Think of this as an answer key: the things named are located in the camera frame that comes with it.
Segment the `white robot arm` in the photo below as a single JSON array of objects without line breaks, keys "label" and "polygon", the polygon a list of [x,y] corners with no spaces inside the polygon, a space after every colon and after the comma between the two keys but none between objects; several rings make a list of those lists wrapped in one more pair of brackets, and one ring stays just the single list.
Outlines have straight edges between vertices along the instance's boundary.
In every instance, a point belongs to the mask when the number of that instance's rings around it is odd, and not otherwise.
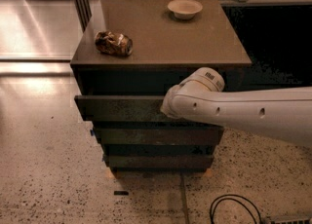
[{"label": "white robot arm", "polygon": [[223,78],[202,67],[167,91],[161,112],[312,146],[311,87],[227,93]]}]

